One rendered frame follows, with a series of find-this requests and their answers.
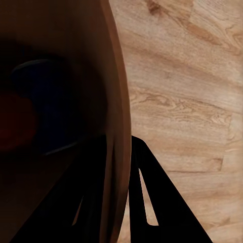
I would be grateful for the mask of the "can of soda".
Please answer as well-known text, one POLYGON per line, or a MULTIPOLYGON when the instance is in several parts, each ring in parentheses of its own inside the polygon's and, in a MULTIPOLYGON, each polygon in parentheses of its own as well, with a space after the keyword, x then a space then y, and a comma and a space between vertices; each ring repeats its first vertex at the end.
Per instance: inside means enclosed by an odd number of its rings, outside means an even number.
POLYGON ((0 153, 28 147, 39 129, 33 102, 22 94, 0 89, 0 153))
POLYGON ((14 67, 8 76, 14 93, 29 98, 39 116, 33 142, 42 155, 82 142, 84 128, 61 64, 37 59, 14 67))

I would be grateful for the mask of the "trash can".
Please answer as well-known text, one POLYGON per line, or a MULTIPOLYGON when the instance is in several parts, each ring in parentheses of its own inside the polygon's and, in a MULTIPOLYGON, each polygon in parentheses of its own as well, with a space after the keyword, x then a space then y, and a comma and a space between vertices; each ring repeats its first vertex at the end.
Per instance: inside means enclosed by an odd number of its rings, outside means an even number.
MULTIPOLYGON (((0 153, 0 243, 9 243, 85 145, 106 135, 99 243, 117 243, 131 172, 128 78, 109 0, 0 0, 0 89, 20 64, 61 64, 84 140, 42 155, 32 142, 0 153)), ((82 200, 73 225, 76 224, 82 200)))

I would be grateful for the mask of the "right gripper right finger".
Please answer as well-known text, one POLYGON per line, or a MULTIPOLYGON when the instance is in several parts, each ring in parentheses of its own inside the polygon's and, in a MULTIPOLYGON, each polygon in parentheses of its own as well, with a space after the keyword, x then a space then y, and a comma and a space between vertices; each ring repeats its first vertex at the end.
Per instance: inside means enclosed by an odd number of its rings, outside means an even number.
POLYGON ((213 243, 147 144, 135 136, 129 208, 131 243, 213 243), (159 226, 147 223, 139 168, 159 226))

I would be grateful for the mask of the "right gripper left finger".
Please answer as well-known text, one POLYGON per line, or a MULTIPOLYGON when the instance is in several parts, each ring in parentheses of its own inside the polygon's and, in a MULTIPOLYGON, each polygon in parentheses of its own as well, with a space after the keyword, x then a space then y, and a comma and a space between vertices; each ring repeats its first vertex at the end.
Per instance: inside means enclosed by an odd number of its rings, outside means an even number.
POLYGON ((90 140, 9 243, 99 243, 106 156, 106 135, 90 140))

